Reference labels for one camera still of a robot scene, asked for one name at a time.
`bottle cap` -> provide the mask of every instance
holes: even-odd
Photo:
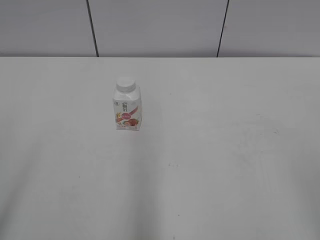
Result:
[[[121,76],[116,81],[116,89],[122,93],[130,93],[136,89],[136,81],[130,76]]]

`gray wall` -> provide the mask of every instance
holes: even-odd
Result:
[[[228,0],[89,0],[106,57],[215,57]],[[220,57],[320,56],[319,0],[230,0]],[[96,56],[86,0],[1,0],[0,56]]]

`bottle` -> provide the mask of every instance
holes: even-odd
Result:
[[[113,92],[117,130],[139,130],[142,121],[140,88],[132,77],[119,77]]]

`white table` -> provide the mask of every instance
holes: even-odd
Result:
[[[319,240],[319,58],[0,58],[1,240]],[[115,79],[142,91],[116,131]]]

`product label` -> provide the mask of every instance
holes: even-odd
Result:
[[[142,120],[141,98],[136,101],[113,99],[117,130],[139,130]]]

